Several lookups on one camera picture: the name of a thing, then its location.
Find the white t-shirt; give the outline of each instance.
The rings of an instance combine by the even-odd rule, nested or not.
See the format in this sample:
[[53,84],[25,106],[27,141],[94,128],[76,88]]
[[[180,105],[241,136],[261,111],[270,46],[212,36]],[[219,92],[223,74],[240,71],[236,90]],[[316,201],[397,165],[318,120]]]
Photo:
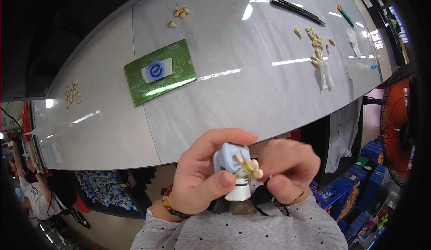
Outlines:
[[29,198],[33,214],[38,219],[46,220],[53,215],[59,214],[61,212],[59,203],[62,208],[67,209],[54,193],[52,193],[50,205],[44,197],[39,182],[29,183],[20,176],[19,184],[21,185],[21,191],[24,193],[24,196]]

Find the green mat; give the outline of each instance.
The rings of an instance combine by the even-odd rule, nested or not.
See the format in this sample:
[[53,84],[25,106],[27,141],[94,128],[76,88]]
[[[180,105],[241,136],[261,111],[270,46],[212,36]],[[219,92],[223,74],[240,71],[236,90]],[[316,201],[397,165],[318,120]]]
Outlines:
[[[154,60],[162,61],[167,58],[172,58],[172,75],[147,84],[142,77],[141,69]],[[196,73],[185,39],[136,59],[124,66],[124,72],[135,107],[196,80]]]

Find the gray polka dot shirt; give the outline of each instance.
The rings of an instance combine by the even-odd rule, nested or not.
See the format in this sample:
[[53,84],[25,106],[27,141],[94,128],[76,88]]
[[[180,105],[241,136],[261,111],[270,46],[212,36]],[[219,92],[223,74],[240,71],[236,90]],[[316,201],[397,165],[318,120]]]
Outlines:
[[272,204],[262,204],[254,215],[204,211],[179,223],[155,218],[147,209],[146,224],[136,234],[131,250],[164,249],[347,249],[337,222],[310,194],[288,206],[286,216]]

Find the white marble table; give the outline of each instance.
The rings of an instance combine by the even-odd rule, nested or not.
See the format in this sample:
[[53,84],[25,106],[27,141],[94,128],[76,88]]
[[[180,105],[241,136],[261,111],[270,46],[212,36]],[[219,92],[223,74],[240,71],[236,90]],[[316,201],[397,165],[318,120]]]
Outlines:
[[[208,129],[243,128],[264,140],[322,118],[382,82],[381,68],[355,81],[346,72],[351,62],[378,64],[358,2],[287,0],[319,16],[327,23],[321,27],[267,1],[141,0],[117,16],[55,84],[53,107],[35,111],[35,124],[43,132],[40,145],[53,143],[61,156],[58,162],[52,145],[42,146],[46,165],[97,170],[173,163]],[[339,14],[338,4],[353,23],[363,26],[354,28],[362,58],[351,58],[347,21],[330,14]],[[173,29],[165,23],[174,19],[175,5],[186,5],[192,14],[176,18]],[[302,41],[293,32],[295,26],[304,35]],[[313,26],[325,43],[330,37],[337,43],[329,56],[323,50],[334,81],[331,91],[321,90],[320,72],[305,61],[314,54],[306,26]],[[134,108],[123,66],[184,38],[197,81]],[[228,70],[232,73],[208,78]],[[64,91],[77,78],[82,103],[68,113]]]

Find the ceramic figurine piece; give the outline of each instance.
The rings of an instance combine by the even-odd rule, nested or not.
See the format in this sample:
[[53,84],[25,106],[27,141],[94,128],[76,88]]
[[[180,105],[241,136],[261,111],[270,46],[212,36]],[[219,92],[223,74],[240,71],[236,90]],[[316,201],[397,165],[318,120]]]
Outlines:
[[233,173],[236,177],[234,189],[224,197],[231,202],[250,199],[251,179],[260,179],[263,176],[257,160],[250,159],[247,146],[224,143],[222,148],[214,153],[214,171],[219,172],[222,169]]

